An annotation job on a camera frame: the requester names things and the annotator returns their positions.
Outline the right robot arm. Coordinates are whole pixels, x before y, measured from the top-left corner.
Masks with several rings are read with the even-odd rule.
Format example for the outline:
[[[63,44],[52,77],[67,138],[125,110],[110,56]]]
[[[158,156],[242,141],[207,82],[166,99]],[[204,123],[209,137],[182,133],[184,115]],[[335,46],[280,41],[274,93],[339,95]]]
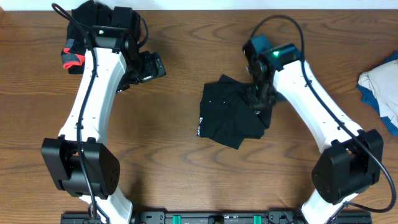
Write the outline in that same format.
[[[255,86],[254,109],[271,107],[281,94],[307,125],[320,151],[312,170],[315,190],[301,206],[301,221],[334,222],[344,206],[379,182],[381,135],[375,129],[364,131],[345,114],[294,44],[272,47],[263,40],[250,40],[243,52]]]

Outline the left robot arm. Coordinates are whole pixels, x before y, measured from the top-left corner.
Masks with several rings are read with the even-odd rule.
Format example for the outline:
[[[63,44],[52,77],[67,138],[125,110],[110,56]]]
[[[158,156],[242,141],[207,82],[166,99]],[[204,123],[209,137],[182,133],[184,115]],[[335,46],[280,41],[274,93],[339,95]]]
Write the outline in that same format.
[[[165,75],[160,55],[142,52],[141,28],[93,26],[87,34],[85,68],[72,110],[57,138],[41,155],[58,190],[89,205],[72,223],[131,223],[133,203],[119,188],[120,163],[107,148],[114,98],[130,85]]]

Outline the black shirt with white logo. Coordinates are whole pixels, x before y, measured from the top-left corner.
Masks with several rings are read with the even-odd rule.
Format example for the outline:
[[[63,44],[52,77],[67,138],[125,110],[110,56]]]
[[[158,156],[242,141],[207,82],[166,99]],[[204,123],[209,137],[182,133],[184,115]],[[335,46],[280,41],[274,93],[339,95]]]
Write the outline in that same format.
[[[197,136],[239,149],[246,139],[260,139],[271,125],[272,110],[255,111],[248,105],[251,84],[227,75],[206,83],[200,102]]]

